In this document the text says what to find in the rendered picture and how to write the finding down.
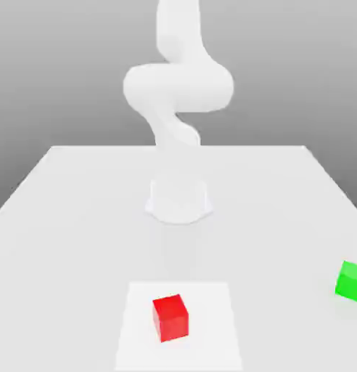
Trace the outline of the small green cube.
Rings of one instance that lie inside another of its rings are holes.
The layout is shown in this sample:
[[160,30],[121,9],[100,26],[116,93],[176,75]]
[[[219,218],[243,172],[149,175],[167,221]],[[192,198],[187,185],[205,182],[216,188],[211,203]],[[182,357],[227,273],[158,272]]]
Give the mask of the small green cube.
[[348,261],[342,263],[335,293],[357,302],[357,264]]

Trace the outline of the small red cube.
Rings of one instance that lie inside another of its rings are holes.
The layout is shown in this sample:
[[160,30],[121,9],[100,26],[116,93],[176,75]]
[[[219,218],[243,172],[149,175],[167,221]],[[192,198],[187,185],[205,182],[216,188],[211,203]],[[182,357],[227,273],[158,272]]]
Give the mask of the small red cube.
[[161,343],[189,335],[189,313],[180,294],[154,299],[152,316]]

